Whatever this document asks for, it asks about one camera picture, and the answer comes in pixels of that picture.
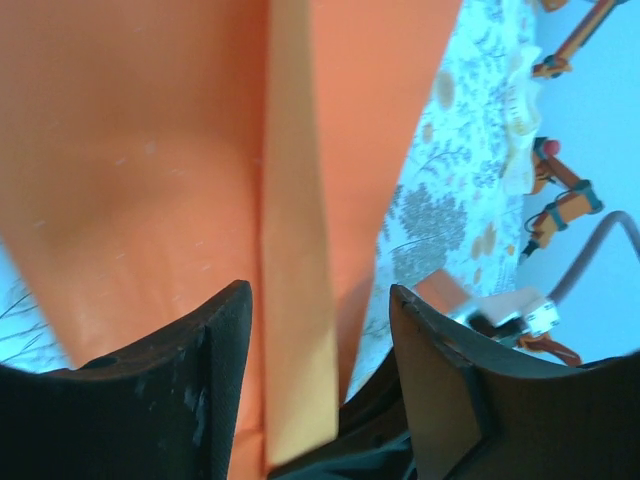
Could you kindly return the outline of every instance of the light blue wall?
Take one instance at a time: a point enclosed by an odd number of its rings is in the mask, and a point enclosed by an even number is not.
[[[541,11],[538,44],[553,53],[593,5],[571,0]],[[640,223],[640,1],[618,6],[573,58],[574,71],[546,81],[539,106],[540,134],[562,143],[559,158],[590,179],[606,211],[628,211]],[[558,190],[529,197],[526,216],[540,211]],[[520,286],[548,292],[566,271],[604,214],[582,217],[558,233],[521,267]],[[640,264],[616,227],[595,261],[561,304],[554,336],[585,361],[640,348]]]

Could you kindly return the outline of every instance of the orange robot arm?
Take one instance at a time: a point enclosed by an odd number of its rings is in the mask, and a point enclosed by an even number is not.
[[[556,78],[564,72],[570,72],[569,60],[595,33],[613,9],[628,0],[597,0],[586,17],[578,24],[569,38],[553,55],[546,57],[542,63],[533,67],[534,77]],[[566,0],[543,0],[542,5],[548,12],[557,10],[566,4]]]
[[[602,211],[602,202],[595,195],[591,182],[580,179],[567,168],[555,154],[559,144],[553,140],[536,138],[532,159],[536,171],[536,182],[532,194],[538,193],[549,182],[557,179],[567,190],[556,200],[547,204],[535,217],[530,227],[531,237],[522,252],[522,260],[528,258],[538,248],[546,248],[553,235],[567,229],[569,223],[582,215],[592,215]]]

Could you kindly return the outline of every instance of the orange fabric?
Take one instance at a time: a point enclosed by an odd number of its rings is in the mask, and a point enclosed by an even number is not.
[[[76,364],[249,280],[256,313],[230,478],[262,478],[268,0],[5,3],[5,243]],[[308,3],[340,398],[375,238],[459,3]],[[293,295],[300,279],[290,280]]]
[[[262,185],[268,465],[284,464],[338,432],[336,326],[309,26],[309,3],[271,4]]]

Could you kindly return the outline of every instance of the red button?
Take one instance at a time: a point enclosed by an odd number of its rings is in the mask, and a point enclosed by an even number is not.
[[[557,140],[547,140],[542,146],[542,151],[545,155],[555,157],[560,152],[560,142]]]

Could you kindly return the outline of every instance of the floral tablecloth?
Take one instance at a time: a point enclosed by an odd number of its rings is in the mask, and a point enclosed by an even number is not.
[[[350,395],[391,348],[390,285],[444,267],[476,295],[514,288],[523,200],[501,185],[504,96],[511,54],[533,42],[533,1],[464,1],[378,239]]]

